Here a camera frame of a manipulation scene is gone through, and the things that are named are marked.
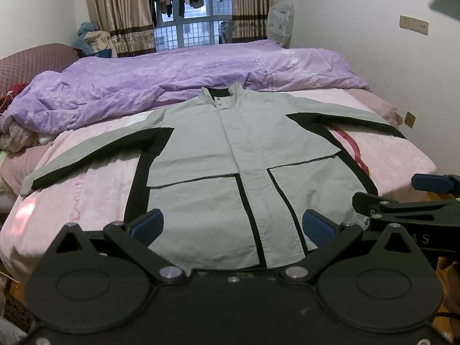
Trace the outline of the grey and black jacket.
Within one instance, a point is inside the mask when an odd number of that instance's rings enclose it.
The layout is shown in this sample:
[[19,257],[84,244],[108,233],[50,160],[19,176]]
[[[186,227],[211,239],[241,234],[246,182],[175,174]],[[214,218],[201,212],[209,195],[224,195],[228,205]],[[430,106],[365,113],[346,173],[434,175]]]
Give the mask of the grey and black jacket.
[[21,193],[137,150],[125,218],[161,210],[164,226],[152,251],[185,270],[287,266],[313,246],[301,227],[306,210],[364,225],[352,197],[377,193],[330,133],[333,124],[399,136],[369,111],[235,83],[84,140],[28,175]]

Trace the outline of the red clothes beside bed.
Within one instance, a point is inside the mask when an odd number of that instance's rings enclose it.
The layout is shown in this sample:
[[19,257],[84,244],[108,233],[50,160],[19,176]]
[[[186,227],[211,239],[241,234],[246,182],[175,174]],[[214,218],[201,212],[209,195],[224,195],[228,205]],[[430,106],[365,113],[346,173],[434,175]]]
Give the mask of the red clothes beside bed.
[[0,101],[0,113],[4,113],[12,101],[29,85],[29,83],[18,83],[12,86]]

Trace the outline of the pile of clothes by curtain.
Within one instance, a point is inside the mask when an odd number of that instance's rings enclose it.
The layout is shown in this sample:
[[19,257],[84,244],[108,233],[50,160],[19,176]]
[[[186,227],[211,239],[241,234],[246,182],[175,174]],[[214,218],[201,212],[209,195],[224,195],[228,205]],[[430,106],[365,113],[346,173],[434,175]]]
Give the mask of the pile of clothes by curtain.
[[77,30],[73,48],[83,57],[96,56],[117,58],[118,54],[109,32],[103,31],[96,23],[84,22]]

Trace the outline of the window with hanging clothes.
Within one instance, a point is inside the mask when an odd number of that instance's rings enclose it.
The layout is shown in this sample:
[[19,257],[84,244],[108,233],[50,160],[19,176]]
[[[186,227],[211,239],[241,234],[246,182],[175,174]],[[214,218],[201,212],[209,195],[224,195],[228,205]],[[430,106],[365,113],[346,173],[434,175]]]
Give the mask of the window with hanging clothes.
[[157,51],[231,43],[232,0],[149,0]]

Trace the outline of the pink cartoon bed blanket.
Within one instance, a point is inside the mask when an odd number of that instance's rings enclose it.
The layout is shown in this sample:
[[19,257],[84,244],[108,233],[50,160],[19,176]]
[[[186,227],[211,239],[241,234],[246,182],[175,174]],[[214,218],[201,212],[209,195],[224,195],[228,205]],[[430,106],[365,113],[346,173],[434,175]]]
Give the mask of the pink cartoon bed blanket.
[[[150,113],[61,135],[36,169],[86,139],[140,122]],[[367,172],[380,196],[415,201],[417,195],[410,187],[412,176],[437,170],[434,162],[400,132],[399,136],[393,136],[341,124],[333,124],[329,130]],[[20,190],[1,229],[1,261],[6,269],[16,279],[26,281],[66,223],[76,223],[85,231],[97,231],[114,221],[127,222],[125,208],[138,163],[139,151],[123,150],[80,167],[66,178],[27,196]]]

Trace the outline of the mauve pillow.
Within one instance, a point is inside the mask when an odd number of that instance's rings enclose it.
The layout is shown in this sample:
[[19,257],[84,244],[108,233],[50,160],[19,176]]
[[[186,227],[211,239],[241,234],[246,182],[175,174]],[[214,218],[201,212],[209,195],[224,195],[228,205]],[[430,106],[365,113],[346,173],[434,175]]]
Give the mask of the mauve pillow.
[[379,114],[383,119],[389,122],[397,129],[403,124],[403,117],[394,104],[388,103],[372,92],[362,89],[346,90],[357,101],[367,106],[371,111]]

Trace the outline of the purple duvet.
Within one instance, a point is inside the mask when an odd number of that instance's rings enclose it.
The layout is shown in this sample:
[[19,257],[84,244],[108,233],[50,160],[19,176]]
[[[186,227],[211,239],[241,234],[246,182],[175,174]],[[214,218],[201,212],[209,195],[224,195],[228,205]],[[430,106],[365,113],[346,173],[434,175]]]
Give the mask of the purple duvet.
[[61,72],[44,71],[14,98],[1,117],[34,133],[57,135],[106,119],[187,101],[204,87],[287,92],[364,89],[339,53],[283,48],[270,40],[189,47],[130,58],[86,57]]

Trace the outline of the maroon quilted headboard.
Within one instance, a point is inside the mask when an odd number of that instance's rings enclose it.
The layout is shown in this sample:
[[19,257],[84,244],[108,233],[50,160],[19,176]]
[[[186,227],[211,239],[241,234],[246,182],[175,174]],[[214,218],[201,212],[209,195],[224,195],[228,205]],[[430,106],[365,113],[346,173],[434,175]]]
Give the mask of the maroon quilted headboard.
[[13,86],[30,82],[44,71],[61,72],[79,59],[77,52],[64,44],[48,44],[19,51],[2,58],[1,95]]

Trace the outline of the covered standing fan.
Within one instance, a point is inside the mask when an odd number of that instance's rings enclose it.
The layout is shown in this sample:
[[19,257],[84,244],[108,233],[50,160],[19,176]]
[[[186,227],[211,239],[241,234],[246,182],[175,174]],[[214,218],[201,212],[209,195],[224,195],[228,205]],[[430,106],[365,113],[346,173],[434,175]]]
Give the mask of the covered standing fan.
[[293,29],[295,8],[290,0],[277,0],[267,15],[267,38],[281,47],[287,47]]

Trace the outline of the left beige curtain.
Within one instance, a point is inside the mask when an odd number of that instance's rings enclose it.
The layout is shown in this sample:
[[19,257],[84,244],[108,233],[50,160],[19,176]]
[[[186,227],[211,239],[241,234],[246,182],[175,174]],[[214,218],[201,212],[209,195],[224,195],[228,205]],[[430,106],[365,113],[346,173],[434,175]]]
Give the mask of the left beige curtain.
[[86,0],[91,22],[111,36],[119,57],[156,52],[149,0]]

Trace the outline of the beige curtain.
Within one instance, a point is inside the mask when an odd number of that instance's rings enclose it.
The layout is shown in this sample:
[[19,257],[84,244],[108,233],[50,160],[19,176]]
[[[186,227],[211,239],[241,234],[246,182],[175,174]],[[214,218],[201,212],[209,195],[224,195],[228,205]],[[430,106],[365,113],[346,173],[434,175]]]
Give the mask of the beige curtain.
[[232,42],[265,40],[270,7],[271,0],[232,0]]
[[111,36],[119,57],[156,52],[149,0],[86,0],[91,22]]

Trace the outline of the right beige curtain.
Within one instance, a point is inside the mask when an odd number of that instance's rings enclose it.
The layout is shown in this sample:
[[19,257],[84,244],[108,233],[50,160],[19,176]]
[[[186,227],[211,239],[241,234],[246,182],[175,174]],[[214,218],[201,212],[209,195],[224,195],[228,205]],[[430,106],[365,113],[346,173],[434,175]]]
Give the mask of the right beige curtain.
[[232,0],[232,42],[265,40],[270,7],[271,0]]

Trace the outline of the small wall socket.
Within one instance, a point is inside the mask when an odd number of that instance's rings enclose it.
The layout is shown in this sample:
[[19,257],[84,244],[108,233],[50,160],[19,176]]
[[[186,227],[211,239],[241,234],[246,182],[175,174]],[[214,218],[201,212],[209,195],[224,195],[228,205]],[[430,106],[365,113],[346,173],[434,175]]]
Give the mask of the small wall socket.
[[415,125],[416,116],[411,112],[407,111],[405,114],[404,124],[412,129]]

